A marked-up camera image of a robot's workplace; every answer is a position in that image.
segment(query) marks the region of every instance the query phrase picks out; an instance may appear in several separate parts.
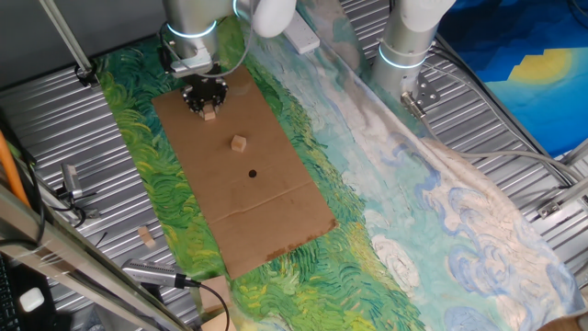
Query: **metal grating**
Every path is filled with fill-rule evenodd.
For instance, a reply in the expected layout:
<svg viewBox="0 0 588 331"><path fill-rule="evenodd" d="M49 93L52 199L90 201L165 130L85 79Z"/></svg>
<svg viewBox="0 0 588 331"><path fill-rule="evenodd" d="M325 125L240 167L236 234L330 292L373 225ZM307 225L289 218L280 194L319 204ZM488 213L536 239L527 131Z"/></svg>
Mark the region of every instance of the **metal grating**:
<svg viewBox="0 0 588 331"><path fill-rule="evenodd" d="M141 178L102 90L83 87L74 69L60 71L0 93L0 107L23 145L37 158L39 176L51 188L62 185L61 163L75 165L85 194L79 207L98 209L78 230L119 266L129 258L174 264ZM137 229L147 225L156 243L148 248ZM50 280L58 311L74 313L82 327L92 302ZM185 323L198 319L188 290L163 289L164 303Z"/></svg>
<svg viewBox="0 0 588 331"><path fill-rule="evenodd" d="M441 57L433 55L426 62L469 81L460 69ZM531 143L521 138L524 137L522 132L497 107L489 105L469 85L442 71L423 69L424 76L441 96L438 103L425 109L425 113L443 143L457 151L470 153L531 151ZM588 261L588 213L585 208L573 200L545 219L537 212L566 191L551 168L520 156L470 161L509 197L558 257L576 273L576 278L582 277L577 271ZM588 167L583 170L582 167L588 163L582 162L586 160L579 160L576 168L586 176Z"/></svg>

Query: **white connector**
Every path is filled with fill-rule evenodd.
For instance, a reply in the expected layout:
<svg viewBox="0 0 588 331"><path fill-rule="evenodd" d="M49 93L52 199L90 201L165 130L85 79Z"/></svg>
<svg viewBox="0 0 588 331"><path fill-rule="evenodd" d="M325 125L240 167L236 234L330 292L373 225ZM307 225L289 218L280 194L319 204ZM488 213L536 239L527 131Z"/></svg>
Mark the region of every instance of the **white connector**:
<svg viewBox="0 0 588 331"><path fill-rule="evenodd" d="M321 46L321 40L298 11L294 13L290 25L284 30L284 34L299 54L304 54Z"/></svg>

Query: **painted fabric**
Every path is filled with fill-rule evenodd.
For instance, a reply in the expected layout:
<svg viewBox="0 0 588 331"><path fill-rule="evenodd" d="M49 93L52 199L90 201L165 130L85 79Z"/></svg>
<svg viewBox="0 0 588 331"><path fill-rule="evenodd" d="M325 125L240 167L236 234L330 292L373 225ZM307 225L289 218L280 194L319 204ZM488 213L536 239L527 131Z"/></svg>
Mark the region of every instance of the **painted fabric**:
<svg viewBox="0 0 588 331"><path fill-rule="evenodd" d="M334 3L301 6L320 17ZM341 27L337 13L315 28ZM220 25L225 68L248 30L234 17ZM255 38L244 62L340 226L233 280L238 328L535 330L583 308L573 276L502 192L380 101L361 63L348 65L353 39L326 38L305 55L284 37ZM151 103L181 86L157 46L110 53L99 78L177 264L204 280L225 269Z"/></svg>

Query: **led light ring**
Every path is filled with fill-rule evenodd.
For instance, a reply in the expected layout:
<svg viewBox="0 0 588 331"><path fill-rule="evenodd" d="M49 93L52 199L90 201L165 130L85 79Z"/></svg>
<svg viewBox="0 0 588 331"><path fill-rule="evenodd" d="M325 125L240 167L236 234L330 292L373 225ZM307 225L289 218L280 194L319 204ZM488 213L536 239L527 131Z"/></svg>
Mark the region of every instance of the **led light ring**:
<svg viewBox="0 0 588 331"><path fill-rule="evenodd" d="M176 36L179 36L179 37L182 37L182 38L188 38L188 39L202 38L202 37L208 35L209 33L211 33L212 30L214 30L214 28L216 28L216 27L217 27L217 21L214 21L212 23L212 25L208 29L206 29L204 32L200 32L200 33L197 33L197 34L186 34L186 33L178 32L178 31L174 30L172 28L172 26L170 26L169 24L167 25L167 28L170 31L172 31L172 33L174 33Z"/></svg>
<svg viewBox="0 0 588 331"><path fill-rule="evenodd" d="M237 12L237 1L239 0L232 0L232 11L235 12L237 17L239 17L239 13Z"/></svg>
<svg viewBox="0 0 588 331"><path fill-rule="evenodd" d="M397 68L400 68L400 69L413 69L413 68L416 68L416 67L420 66L421 64L423 64L423 63L424 63L424 60L426 59L426 58L424 58L424 59L423 59L422 61L420 61L419 63L417 63L417 64L413 64L413 65L401 65L401 64L397 64L397 63L394 63L394 62L392 62L392 61L390 61L390 60L388 60L388 59L386 58L386 56L385 56L385 55L384 55L384 53L382 52L382 46L381 46L381 45L379 45L379 55L381 55L381 56L382 56L382 59L384 59L384 61L385 61L387 64L389 64L389 65L391 65L391 66L394 66L394 67L397 67Z"/></svg>

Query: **metal pole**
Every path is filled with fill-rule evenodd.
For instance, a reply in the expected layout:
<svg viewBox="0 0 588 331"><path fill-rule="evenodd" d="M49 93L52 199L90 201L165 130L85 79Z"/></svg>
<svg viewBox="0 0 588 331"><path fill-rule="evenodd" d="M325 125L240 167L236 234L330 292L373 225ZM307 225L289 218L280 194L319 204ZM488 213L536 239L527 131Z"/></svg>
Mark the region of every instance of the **metal pole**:
<svg viewBox="0 0 588 331"><path fill-rule="evenodd" d="M28 238L36 237L38 214L25 207L3 186L0 186L0 211L2 237L15 237L15 232ZM111 261L85 244L86 240L79 240L79 234L70 233L74 230L69 224L57 215L53 216L55 222L45 226L41 249L31 252L18 245L7 245L0 246L0 251L146 330L157 331L158 328L141 315L153 318L168 330L191 330L120 268L114 269ZM84 279L90 279L102 289Z"/></svg>
<svg viewBox="0 0 588 331"><path fill-rule="evenodd" d="M45 9L47 16L49 16L59 34L62 36L65 45L67 45L67 48L72 53L77 64L85 74L90 73L92 71L92 64L85 56L82 47L80 47L80 44L75 39L74 34L67 25L67 22L65 22L65 19L59 11L59 8L55 5L55 2L53 2L53 0L39 0L39 2L43 6L43 9Z"/></svg>

